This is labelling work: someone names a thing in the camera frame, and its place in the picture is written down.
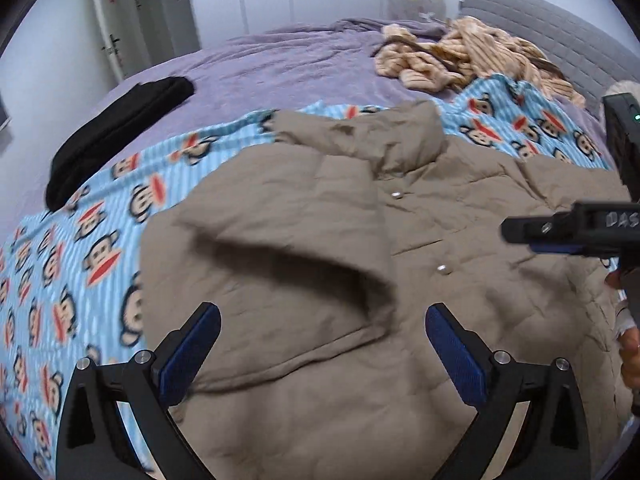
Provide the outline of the person's right hand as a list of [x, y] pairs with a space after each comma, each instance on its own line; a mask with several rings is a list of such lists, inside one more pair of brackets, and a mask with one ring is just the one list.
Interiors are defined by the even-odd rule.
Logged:
[[620, 294], [620, 302], [616, 306], [615, 338], [618, 353], [622, 360], [620, 374], [624, 384], [631, 390], [639, 390], [639, 327], [628, 308], [628, 298], [623, 291], [622, 272], [616, 269], [605, 278], [608, 288]]

